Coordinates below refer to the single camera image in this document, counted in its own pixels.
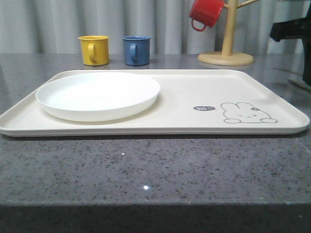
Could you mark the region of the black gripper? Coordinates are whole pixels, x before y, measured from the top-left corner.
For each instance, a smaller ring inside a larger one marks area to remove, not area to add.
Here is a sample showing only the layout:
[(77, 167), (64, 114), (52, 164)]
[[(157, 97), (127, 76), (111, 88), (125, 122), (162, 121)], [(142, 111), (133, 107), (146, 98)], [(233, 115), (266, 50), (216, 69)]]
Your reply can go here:
[(274, 23), (270, 37), (279, 42), (282, 39), (301, 39), (304, 48), (303, 81), (311, 84), (311, 19), (301, 18), (286, 22)]

